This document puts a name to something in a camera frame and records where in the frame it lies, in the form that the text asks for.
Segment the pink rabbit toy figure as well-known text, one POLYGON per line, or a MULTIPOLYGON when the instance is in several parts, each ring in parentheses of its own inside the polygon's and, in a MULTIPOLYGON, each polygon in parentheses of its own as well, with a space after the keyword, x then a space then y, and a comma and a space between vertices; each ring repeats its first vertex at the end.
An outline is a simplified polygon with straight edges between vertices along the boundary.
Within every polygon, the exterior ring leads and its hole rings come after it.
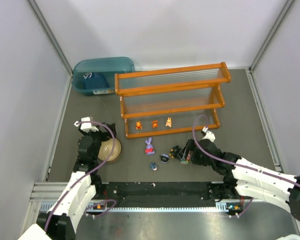
POLYGON ((183 157, 181 160, 180 160, 180 163, 183 164, 183 165, 189 165, 190 164, 190 160, 188 157, 183 157))

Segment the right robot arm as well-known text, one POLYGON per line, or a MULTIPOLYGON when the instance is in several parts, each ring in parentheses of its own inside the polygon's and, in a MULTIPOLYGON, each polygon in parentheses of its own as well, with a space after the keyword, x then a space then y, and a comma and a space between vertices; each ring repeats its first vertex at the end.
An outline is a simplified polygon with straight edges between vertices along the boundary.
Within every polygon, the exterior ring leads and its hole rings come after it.
POLYGON ((300 174, 256 165, 240 155, 221 151, 209 139, 189 139, 179 155, 195 165, 211 167, 229 181, 238 195, 280 207, 300 222, 300 174))

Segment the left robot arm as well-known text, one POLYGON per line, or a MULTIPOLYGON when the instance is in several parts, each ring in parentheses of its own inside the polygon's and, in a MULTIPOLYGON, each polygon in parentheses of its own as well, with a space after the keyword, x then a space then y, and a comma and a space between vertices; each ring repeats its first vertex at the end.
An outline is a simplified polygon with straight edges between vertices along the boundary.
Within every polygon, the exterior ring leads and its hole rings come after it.
POLYGON ((79 222, 88 210, 88 203, 102 193, 97 174, 106 161, 98 162, 102 143, 116 142, 115 123, 100 123, 84 117, 74 124, 82 136, 77 141, 77 159, 70 180, 56 203, 21 236, 21 240, 74 240, 79 222))

